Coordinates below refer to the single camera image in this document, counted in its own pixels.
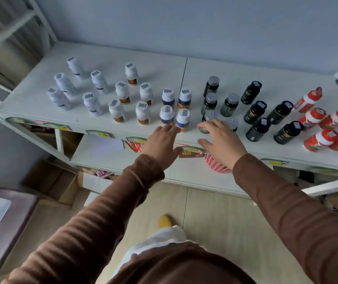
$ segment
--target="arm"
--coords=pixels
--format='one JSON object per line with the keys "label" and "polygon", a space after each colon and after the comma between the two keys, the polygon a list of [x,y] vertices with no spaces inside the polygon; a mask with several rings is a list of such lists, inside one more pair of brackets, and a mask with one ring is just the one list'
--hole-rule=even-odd
{"label": "arm", "polygon": [[143,154],[84,210],[32,253],[3,283],[94,283],[122,240],[133,210],[181,152],[179,128],[158,127]]}
{"label": "arm", "polygon": [[257,203],[308,277],[318,284],[337,284],[338,215],[248,154],[221,122],[200,125],[208,126],[214,145],[199,143],[233,169],[236,183]]}

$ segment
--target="sleeve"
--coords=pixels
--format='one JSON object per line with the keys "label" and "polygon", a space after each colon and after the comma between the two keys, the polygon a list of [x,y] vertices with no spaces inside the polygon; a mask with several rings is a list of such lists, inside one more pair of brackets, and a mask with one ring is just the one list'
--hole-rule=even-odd
{"label": "sleeve", "polygon": [[233,175],[306,275],[317,284],[338,284],[338,215],[250,154]]}
{"label": "sleeve", "polygon": [[133,210],[164,177],[156,160],[140,155],[2,283],[94,283],[122,240]]}

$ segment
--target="person's right hand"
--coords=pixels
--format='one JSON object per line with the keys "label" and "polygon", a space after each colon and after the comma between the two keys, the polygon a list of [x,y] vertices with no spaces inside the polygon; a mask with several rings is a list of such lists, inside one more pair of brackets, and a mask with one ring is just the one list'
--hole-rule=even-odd
{"label": "person's right hand", "polygon": [[247,153],[239,137],[219,120],[204,121],[198,124],[199,128],[205,128],[210,132],[213,143],[201,138],[198,143],[223,165],[232,169],[240,157]]}

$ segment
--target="plastic basket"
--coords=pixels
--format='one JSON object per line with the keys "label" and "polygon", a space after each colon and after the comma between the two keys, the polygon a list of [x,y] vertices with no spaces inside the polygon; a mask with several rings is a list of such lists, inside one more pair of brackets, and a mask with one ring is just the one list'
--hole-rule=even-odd
{"label": "plastic basket", "polygon": [[222,165],[220,162],[217,162],[209,154],[205,154],[205,161],[206,161],[207,165],[211,169],[215,170],[216,172],[220,172],[220,173],[230,173],[231,172],[231,170],[228,167]]}

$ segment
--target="supplement bottle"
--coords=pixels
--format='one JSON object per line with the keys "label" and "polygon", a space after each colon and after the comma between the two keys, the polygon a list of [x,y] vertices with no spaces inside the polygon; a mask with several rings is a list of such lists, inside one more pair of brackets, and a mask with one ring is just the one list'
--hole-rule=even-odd
{"label": "supplement bottle", "polygon": [[205,98],[208,93],[216,93],[219,87],[219,78],[217,76],[209,77],[205,90],[203,91],[203,97]]}
{"label": "supplement bottle", "polygon": [[162,106],[160,110],[160,121],[161,124],[174,125],[174,112],[171,106]]}
{"label": "supplement bottle", "polygon": [[189,109],[191,103],[191,91],[189,89],[182,89],[178,98],[179,109]]}
{"label": "supplement bottle", "polygon": [[[206,113],[202,117],[202,121],[210,121],[216,119],[216,112],[214,110],[206,110]],[[210,132],[205,128],[199,128],[203,134],[209,134]]]}
{"label": "supplement bottle", "polygon": [[90,92],[84,93],[82,95],[82,99],[83,103],[85,104],[85,106],[87,107],[92,116],[98,117],[103,113],[96,95]]}
{"label": "supplement bottle", "polygon": [[303,125],[299,121],[292,121],[285,124],[278,132],[273,136],[276,143],[280,145],[287,144],[294,137],[298,136],[303,129]]}
{"label": "supplement bottle", "polygon": [[241,96],[241,102],[244,105],[250,105],[253,100],[255,100],[256,96],[260,93],[262,86],[262,83],[258,81],[253,81]]}
{"label": "supplement bottle", "polygon": [[220,109],[220,114],[224,117],[232,116],[235,109],[239,104],[239,96],[235,93],[230,93],[228,98],[225,99],[222,108]]}
{"label": "supplement bottle", "polygon": [[301,117],[298,121],[303,124],[303,130],[306,131],[312,128],[314,125],[324,119],[326,116],[326,112],[324,109],[320,109],[318,107],[313,110],[308,111],[303,117]]}
{"label": "supplement bottle", "polygon": [[258,142],[260,138],[262,138],[262,136],[268,132],[270,125],[270,121],[263,117],[255,122],[255,124],[252,125],[250,129],[248,129],[245,135],[248,140],[252,142]]}
{"label": "supplement bottle", "polygon": [[141,125],[147,125],[150,123],[150,114],[148,104],[145,101],[138,101],[136,104],[136,116],[138,117],[138,123]]}
{"label": "supplement bottle", "polygon": [[302,114],[311,109],[322,98],[322,88],[317,87],[304,95],[295,105],[294,109]]}
{"label": "supplement bottle", "polygon": [[69,100],[66,95],[61,90],[49,88],[48,96],[52,102],[56,104],[62,110],[70,110],[72,106],[69,103]]}
{"label": "supplement bottle", "polygon": [[125,82],[121,82],[121,81],[117,82],[115,84],[115,92],[122,105],[128,105],[131,103],[130,91]]}
{"label": "supplement bottle", "polygon": [[138,70],[133,63],[125,65],[125,75],[129,85],[138,85]]}
{"label": "supplement bottle", "polygon": [[320,128],[332,131],[338,127],[338,111],[332,115],[327,116],[319,123]]}
{"label": "supplement bottle", "polygon": [[263,101],[257,101],[255,104],[253,104],[243,117],[244,121],[247,124],[253,124],[258,118],[260,118],[264,113],[266,109],[266,103]]}
{"label": "supplement bottle", "polygon": [[218,104],[216,93],[208,93],[203,102],[201,113],[204,115],[206,110],[214,110]]}
{"label": "supplement bottle", "polygon": [[190,124],[190,111],[188,109],[180,109],[176,117],[176,126],[181,131],[186,131]]}
{"label": "supplement bottle", "polygon": [[279,124],[282,120],[287,117],[294,105],[289,101],[283,101],[276,106],[274,110],[266,117],[272,124]]}
{"label": "supplement bottle", "polygon": [[94,86],[99,92],[104,94],[108,93],[106,80],[100,71],[93,71],[90,76]]}
{"label": "supplement bottle", "polygon": [[86,79],[86,73],[83,69],[81,63],[75,57],[70,57],[66,59],[69,69],[73,72],[77,78]]}
{"label": "supplement bottle", "polygon": [[335,131],[320,131],[306,139],[303,145],[309,151],[317,152],[319,148],[330,146],[336,141],[338,141],[338,135]]}
{"label": "supplement bottle", "polygon": [[232,131],[237,131],[238,130],[238,126],[239,126],[238,119],[230,119],[230,120],[226,121],[226,123],[230,127],[230,130],[232,130]]}
{"label": "supplement bottle", "polygon": [[174,109],[174,91],[171,88],[166,88],[162,90],[161,100],[163,105],[171,106]]}
{"label": "supplement bottle", "polygon": [[124,108],[120,100],[112,100],[108,103],[110,113],[117,123],[124,123],[127,119],[125,118]]}
{"label": "supplement bottle", "polygon": [[140,85],[140,99],[145,101],[149,106],[152,105],[153,92],[150,83],[143,82]]}
{"label": "supplement bottle", "polygon": [[73,96],[77,93],[72,81],[64,73],[55,74],[54,80],[63,93],[70,96]]}

